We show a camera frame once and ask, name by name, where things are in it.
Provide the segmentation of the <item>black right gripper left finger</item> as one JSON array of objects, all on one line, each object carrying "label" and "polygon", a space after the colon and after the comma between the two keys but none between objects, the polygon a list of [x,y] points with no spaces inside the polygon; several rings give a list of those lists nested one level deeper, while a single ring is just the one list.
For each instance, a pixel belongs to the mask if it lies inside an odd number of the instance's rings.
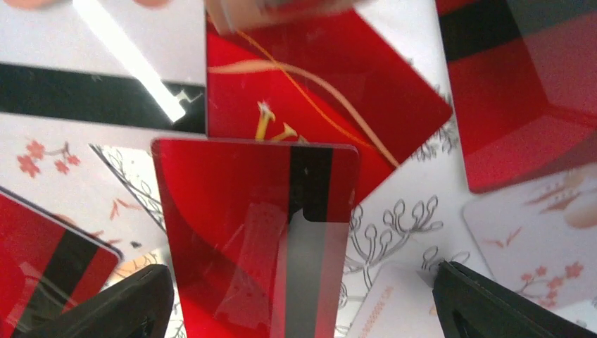
[{"label": "black right gripper left finger", "polygon": [[148,265],[21,337],[165,336],[173,306],[166,265]]}]

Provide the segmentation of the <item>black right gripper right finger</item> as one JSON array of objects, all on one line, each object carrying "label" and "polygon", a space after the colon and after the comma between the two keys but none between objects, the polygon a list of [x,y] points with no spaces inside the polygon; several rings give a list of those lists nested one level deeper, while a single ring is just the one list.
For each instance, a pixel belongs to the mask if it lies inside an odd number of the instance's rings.
[{"label": "black right gripper right finger", "polygon": [[432,294],[448,338],[596,337],[461,263],[439,264]]}]

